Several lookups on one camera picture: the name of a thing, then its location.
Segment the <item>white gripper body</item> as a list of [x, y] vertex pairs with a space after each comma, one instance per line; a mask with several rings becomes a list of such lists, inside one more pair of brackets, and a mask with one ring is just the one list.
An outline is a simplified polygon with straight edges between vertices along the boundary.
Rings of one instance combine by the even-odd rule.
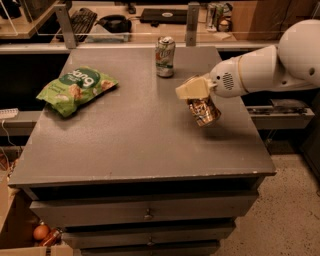
[[231, 98], [241, 95], [237, 64], [237, 58], [230, 58], [216, 64], [209, 73], [217, 96]]

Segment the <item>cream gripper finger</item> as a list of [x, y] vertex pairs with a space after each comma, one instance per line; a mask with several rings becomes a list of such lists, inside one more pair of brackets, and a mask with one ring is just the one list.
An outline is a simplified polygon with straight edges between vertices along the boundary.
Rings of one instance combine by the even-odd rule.
[[191, 82], [191, 81], [193, 81], [193, 80], [195, 80], [195, 79], [197, 79], [197, 78], [199, 78], [199, 77], [200, 77], [199, 75], [194, 75], [194, 76], [186, 79], [186, 80], [183, 82], [183, 84], [187, 84], [187, 83], [189, 83], [189, 82]]
[[187, 84], [182, 83], [175, 91], [179, 99], [204, 99], [210, 95], [212, 86], [210, 78], [200, 76]]

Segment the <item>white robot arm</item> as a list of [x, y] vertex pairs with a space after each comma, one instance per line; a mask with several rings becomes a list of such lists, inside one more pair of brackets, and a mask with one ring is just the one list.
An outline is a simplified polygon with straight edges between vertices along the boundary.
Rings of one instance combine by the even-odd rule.
[[180, 99], [224, 98], [260, 91], [295, 91], [320, 87], [320, 20], [292, 25], [277, 45], [224, 60], [210, 73], [176, 88]]

